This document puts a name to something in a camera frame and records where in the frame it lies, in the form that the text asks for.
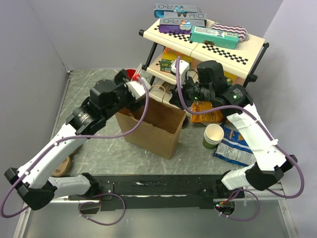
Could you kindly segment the brown paper bag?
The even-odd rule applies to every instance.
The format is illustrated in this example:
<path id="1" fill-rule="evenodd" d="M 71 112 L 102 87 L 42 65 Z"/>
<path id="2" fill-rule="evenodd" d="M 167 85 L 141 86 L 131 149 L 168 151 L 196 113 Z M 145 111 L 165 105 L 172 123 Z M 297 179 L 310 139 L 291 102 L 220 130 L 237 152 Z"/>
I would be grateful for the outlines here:
<path id="1" fill-rule="evenodd" d="M 132 133 L 124 136 L 125 141 L 170 160 L 179 141 L 186 113 L 149 98 L 145 118 Z"/>

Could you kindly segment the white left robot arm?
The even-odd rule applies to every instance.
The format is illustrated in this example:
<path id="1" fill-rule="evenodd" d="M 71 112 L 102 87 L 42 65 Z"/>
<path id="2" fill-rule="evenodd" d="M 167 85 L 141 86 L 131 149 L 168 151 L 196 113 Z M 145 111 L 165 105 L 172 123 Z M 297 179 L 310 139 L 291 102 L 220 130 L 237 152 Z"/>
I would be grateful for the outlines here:
<path id="1" fill-rule="evenodd" d="M 96 133 L 121 109 L 137 110 L 141 106 L 146 109 L 150 88 L 143 77 L 130 80 L 124 69 L 113 80 L 98 81 L 81 106 L 72 112 L 55 137 L 35 157 L 4 173 L 11 188 L 16 189 L 32 210 L 42 209 L 53 199 L 63 196 L 95 198 L 99 183 L 91 174 L 55 178 L 53 171 L 88 139 L 97 138 Z"/>

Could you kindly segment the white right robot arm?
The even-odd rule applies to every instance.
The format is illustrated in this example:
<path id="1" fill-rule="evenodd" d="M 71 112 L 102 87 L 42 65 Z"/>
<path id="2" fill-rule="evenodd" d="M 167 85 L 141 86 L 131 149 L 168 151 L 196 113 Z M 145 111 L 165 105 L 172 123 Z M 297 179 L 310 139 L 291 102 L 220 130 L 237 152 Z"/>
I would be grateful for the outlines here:
<path id="1" fill-rule="evenodd" d="M 278 141 L 264 126 L 251 96 L 242 85 L 233 84 L 224 75 L 222 64 L 214 60 L 199 63 L 197 82 L 187 75 L 190 69 L 186 61 L 177 59 L 173 67 L 176 85 L 169 102 L 186 110 L 195 101 L 210 102 L 236 127 L 255 157 L 251 165 L 222 176 L 216 185 L 219 196 L 228 197 L 233 190 L 245 186 L 266 190 L 294 167 L 297 159 L 278 147 Z"/>

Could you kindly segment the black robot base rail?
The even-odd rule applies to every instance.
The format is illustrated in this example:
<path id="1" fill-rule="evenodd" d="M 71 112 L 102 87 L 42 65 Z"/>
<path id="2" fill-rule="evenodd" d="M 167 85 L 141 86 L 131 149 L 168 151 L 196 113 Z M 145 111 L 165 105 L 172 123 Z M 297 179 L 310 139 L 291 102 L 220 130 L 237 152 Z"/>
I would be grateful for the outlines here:
<path id="1" fill-rule="evenodd" d="M 101 211 L 116 209 L 190 208 L 213 209 L 232 191 L 220 175 L 96 175 L 102 198 L 69 196 L 69 200 L 101 203 Z"/>

